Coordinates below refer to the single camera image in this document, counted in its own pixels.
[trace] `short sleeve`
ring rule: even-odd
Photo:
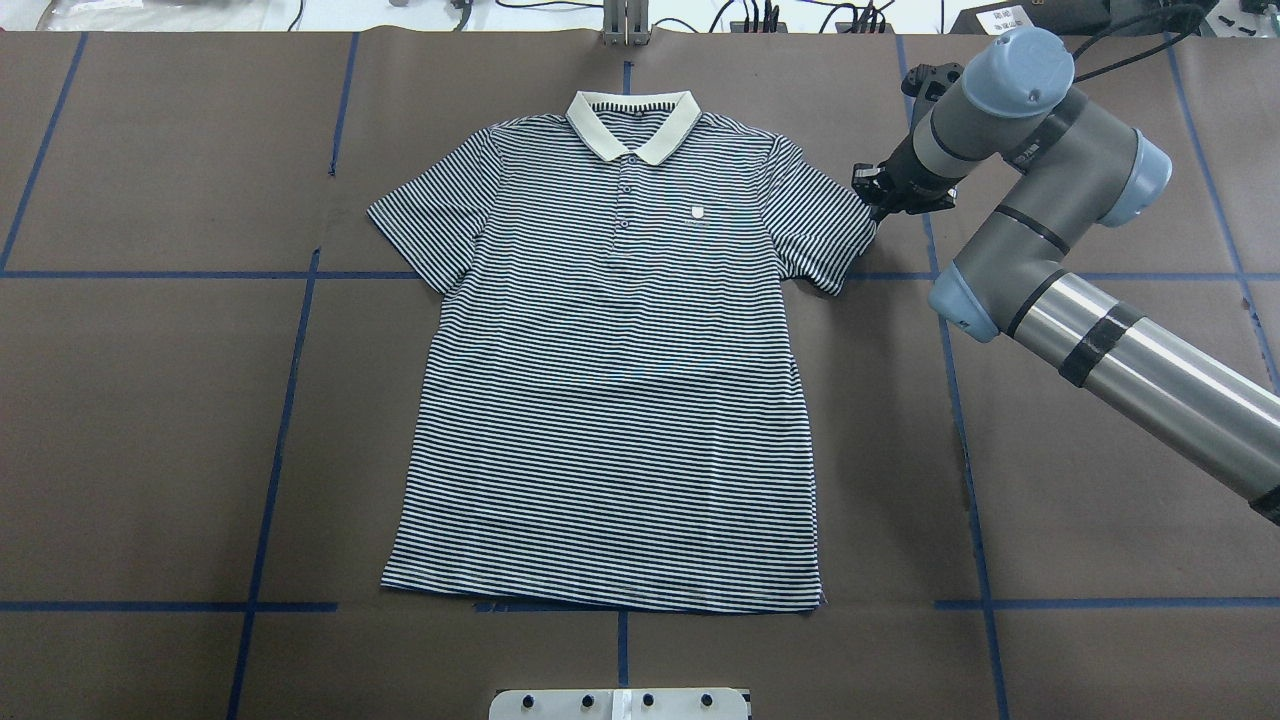
[[[870,208],[780,137],[765,163],[763,209],[783,279],[808,278],[838,295],[854,260],[876,237]]]
[[[471,268],[500,176],[500,159],[486,128],[374,202],[369,217],[413,270],[447,295]]]

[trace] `black and white striped shirt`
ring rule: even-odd
[[[384,585],[819,603],[781,281],[840,292],[876,229],[855,195],[687,92],[580,92],[369,214],[444,296]]]

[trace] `light blue joint cap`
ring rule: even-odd
[[[969,63],[960,87],[987,114],[1029,118],[1061,102],[1074,77],[1075,60],[1062,38],[1038,27],[1019,27]]]
[[[1174,163],[1169,155],[1143,137],[1142,131],[1134,128],[1133,132],[1138,133],[1138,155],[1133,159],[1129,182],[1120,191],[1116,204],[1098,220],[1108,228],[1117,228],[1137,218],[1165,192],[1165,186],[1174,174]]]
[[[929,307],[978,342],[991,342],[1000,334],[1000,328],[991,320],[982,302],[978,302],[955,263],[947,265],[946,270],[938,273],[938,279],[933,281]]]

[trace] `shirt collar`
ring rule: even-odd
[[[636,147],[634,151],[626,145],[613,137],[609,128],[604,127],[600,118],[591,109],[594,104],[607,102],[611,105],[618,105],[622,108],[639,108],[644,105],[654,104],[675,104],[671,110],[671,115],[667,120],[662,123],[658,132],[653,133],[653,137],[648,142]],[[593,152],[600,156],[602,160],[609,163],[618,159],[628,152],[635,152],[637,158],[649,163],[650,165],[658,165],[663,160],[671,156],[672,152],[680,147],[680,143],[689,137],[689,133],[694,129],[694,124],[698,122],[699,115],[701,115],[701,109],[694,100],[694,95],[689,91],[684,92],[668,92],[664,95],[609,95],[605,92],[579,92],[573,97],[573,102],[570,104],[568,111],[564,117],[568,118],[571,126],[577,132],[577,136],[582,138],[582,142],[591,149]]]

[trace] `gray robot arm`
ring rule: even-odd
[[[1169,158],[1071,87],[1071,55],[1047,31],[1011,31],[963,74],[947,68],[950,78],[915,78],[925,94],[952,85],[932,109],[918,99],[902,143],[854,176],[881,219],[948,206],[995,154],[1023,173],[929,305],[982,342],[1024,345],[1280,525],[1280,398],[1061,265],[1093,223],[1117,227],[1153,202]]]

